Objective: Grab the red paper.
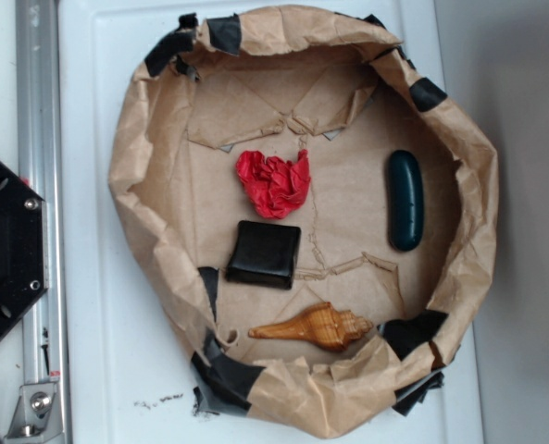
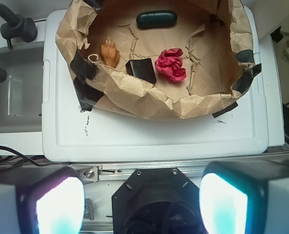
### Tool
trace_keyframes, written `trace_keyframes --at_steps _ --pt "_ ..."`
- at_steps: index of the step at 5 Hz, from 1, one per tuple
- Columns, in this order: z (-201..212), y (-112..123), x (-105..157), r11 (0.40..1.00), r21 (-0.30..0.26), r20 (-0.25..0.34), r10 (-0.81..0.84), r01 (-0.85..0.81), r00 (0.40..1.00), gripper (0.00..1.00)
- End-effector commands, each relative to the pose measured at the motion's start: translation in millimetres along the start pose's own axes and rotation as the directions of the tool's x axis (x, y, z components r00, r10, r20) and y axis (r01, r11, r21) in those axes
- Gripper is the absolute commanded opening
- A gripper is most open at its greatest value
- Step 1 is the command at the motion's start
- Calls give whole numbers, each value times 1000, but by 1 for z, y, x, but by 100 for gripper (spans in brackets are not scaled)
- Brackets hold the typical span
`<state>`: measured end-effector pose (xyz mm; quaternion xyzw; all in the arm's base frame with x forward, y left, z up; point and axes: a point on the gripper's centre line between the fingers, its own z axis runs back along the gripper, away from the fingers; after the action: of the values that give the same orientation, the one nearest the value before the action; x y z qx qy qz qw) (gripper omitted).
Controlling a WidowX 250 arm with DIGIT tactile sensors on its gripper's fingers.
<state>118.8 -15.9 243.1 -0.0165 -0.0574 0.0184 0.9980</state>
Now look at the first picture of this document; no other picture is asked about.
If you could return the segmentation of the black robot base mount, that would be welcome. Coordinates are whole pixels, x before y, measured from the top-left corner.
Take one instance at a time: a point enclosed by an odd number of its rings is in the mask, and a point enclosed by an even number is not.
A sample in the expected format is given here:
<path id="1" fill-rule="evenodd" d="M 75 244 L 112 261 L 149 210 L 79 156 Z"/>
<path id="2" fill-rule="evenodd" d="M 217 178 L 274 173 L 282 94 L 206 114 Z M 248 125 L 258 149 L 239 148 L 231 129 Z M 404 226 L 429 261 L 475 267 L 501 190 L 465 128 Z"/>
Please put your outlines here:
<path id="1" fill-rule="evenodd" d="M 44 200 L 0 162 L 0 341 L 46 288 Z"/>

